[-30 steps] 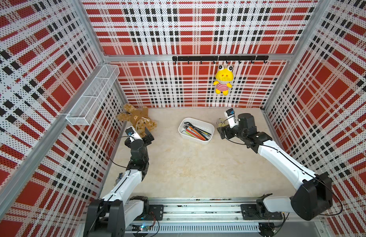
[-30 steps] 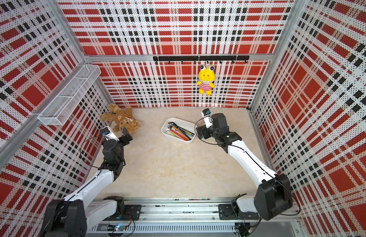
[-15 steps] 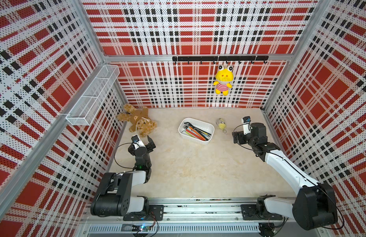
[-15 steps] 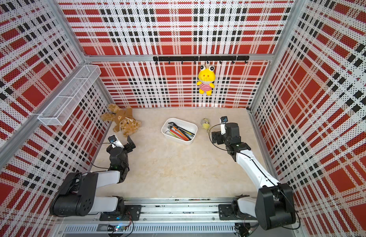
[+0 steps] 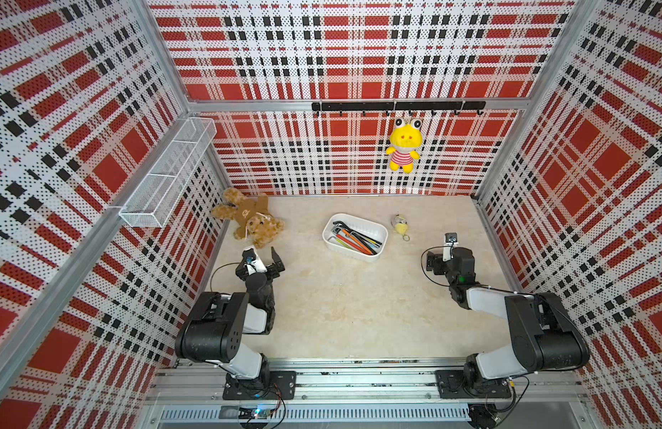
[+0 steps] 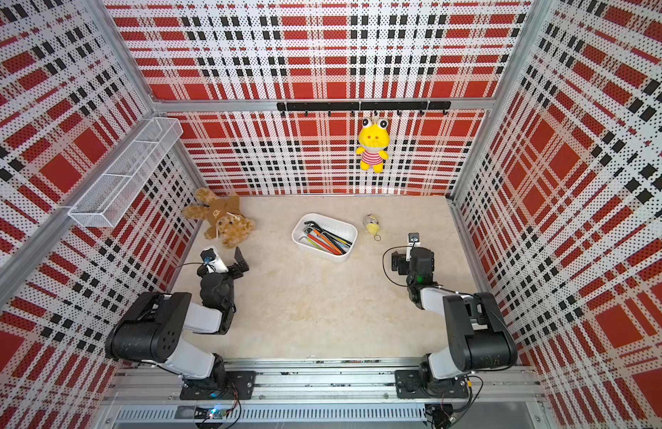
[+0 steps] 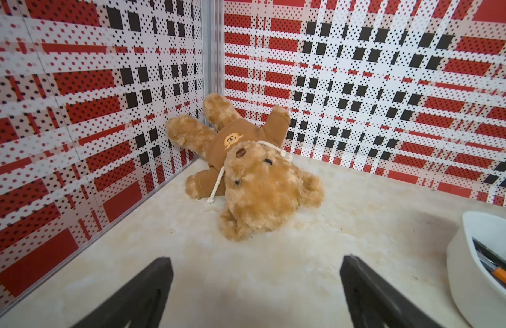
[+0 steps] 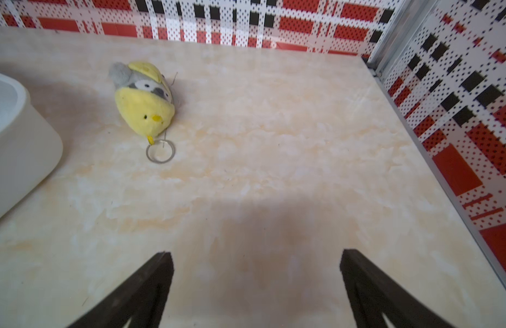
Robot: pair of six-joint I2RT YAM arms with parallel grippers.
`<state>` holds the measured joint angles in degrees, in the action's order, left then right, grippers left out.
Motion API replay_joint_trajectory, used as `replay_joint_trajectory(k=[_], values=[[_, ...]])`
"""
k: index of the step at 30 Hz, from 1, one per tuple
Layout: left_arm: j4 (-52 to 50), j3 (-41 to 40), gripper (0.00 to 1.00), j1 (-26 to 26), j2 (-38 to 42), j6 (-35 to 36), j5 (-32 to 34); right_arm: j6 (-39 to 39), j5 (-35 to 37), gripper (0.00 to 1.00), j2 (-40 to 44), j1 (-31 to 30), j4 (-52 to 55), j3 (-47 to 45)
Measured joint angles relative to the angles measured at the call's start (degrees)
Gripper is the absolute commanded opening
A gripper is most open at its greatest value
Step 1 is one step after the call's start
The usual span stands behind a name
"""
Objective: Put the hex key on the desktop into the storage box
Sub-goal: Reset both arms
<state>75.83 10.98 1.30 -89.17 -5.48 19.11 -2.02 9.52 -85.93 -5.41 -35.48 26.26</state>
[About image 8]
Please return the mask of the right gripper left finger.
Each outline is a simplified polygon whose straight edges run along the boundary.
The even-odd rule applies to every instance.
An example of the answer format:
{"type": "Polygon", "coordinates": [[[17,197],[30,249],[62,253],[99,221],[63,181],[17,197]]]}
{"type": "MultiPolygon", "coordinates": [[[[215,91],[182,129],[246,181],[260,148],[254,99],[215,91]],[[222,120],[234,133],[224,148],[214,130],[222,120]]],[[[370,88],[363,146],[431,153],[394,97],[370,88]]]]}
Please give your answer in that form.
{"type": "Polygon", "coordinates": [[[158,327],[174,276],[172,254],[155,254],[71,327],[158,327]]]}

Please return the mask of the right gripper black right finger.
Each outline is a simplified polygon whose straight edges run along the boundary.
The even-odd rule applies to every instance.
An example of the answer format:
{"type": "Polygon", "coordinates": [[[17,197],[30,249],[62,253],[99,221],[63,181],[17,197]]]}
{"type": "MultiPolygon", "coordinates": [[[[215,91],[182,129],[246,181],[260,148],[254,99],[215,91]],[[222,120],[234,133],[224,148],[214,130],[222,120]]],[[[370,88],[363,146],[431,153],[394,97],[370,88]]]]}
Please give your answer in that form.
{"type": "Polygon", "coordinates": [[[342,253],[340,271],[358,327],[451,327],[355,249],[342,253]]]}

